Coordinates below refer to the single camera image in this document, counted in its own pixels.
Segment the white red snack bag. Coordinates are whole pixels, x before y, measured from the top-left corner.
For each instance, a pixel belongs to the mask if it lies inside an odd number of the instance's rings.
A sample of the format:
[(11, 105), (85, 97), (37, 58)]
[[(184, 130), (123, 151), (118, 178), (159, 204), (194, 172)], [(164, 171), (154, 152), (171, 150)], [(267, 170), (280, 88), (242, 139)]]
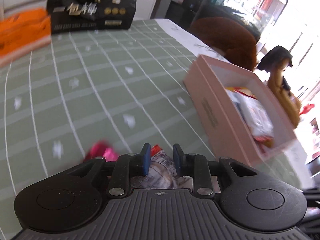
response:
[(273, 124), (257, 97), (246, 87), (225, 87), (246, 123), (253, 139), (271, 148), (274, 143)]

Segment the small clear red candy pack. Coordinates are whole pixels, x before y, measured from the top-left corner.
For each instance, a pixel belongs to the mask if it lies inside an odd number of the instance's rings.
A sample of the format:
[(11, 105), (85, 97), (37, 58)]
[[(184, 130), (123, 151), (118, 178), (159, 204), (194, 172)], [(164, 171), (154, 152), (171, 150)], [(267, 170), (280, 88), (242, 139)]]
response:
[(158, 145), (151, 149), (148, 175), (130, 180), (132, 189), (191, 189), (192, 182), (189, 176), (177, 175), (173, 159)]

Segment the red chicken snack pouch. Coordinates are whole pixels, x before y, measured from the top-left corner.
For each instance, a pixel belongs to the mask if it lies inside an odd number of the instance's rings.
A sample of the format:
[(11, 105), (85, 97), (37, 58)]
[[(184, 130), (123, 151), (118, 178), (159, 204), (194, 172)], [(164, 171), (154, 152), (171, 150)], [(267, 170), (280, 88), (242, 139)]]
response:
[(105, 141), (98, 141), (89, 149), (84, 161), (97, 157), (104, 157), (106, 161), (116, 161), (119, 158), (119, 154), (116, 153), (109, 143)]

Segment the green grid tablecloth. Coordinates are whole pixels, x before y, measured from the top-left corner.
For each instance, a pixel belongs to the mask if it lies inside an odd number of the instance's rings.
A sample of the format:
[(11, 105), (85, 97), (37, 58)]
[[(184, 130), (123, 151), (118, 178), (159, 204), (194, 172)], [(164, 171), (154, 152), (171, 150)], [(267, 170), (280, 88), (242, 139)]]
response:
[[(304, 239), (304, 196), (270, 171), (216, 157), (184, 78), (197, 59), (156, 21), (55, 35), (1, 71), (1, 239)], [(119, 157), (173, 145), (206, 157), (214, 196), (107, 193)]]

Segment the pink open gift box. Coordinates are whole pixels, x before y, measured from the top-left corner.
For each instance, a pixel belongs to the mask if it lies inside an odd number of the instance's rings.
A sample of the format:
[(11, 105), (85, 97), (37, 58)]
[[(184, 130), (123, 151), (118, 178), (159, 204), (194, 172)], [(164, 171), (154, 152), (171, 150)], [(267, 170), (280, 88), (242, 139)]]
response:
[[(199, 55), (183, 82), (216, 157), (231, 157), (255, 166), (288, 153), (295, 146), (297, 138), (290, 120), (273, 93), (253, 72)], [(262, 104), (273, 125), (271, 148), (254, 140), (243, 111), (231, 98), (229, 87), (247, 88)]]

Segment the brown fuzzy chair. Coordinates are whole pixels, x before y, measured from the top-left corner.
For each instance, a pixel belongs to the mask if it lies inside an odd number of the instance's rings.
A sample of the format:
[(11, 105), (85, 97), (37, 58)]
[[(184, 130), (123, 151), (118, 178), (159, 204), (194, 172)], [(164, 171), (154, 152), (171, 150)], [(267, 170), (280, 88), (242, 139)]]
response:
[(257, 64), (255, 37), (239, 23), (223, 17), (196, 20), (188, 29), (207, 46), (220, 51), (230, 63), (253, 71)]

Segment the black plum snack bag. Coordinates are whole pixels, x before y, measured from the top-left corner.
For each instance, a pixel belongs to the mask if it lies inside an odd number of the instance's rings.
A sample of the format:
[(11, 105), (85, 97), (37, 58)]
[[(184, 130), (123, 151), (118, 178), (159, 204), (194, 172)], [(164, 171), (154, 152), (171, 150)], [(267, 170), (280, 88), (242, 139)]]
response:
[(52, 34), (129, 29), (137, 0), (47, 0)]

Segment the orange tissue box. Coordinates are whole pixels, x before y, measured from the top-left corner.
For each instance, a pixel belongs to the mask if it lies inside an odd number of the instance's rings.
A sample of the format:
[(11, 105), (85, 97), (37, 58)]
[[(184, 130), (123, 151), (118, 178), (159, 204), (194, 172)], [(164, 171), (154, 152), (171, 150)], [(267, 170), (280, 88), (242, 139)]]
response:
[(44, 8), (18, 12), (1, 21), (1, 67), (48, 45), (50, 15)]

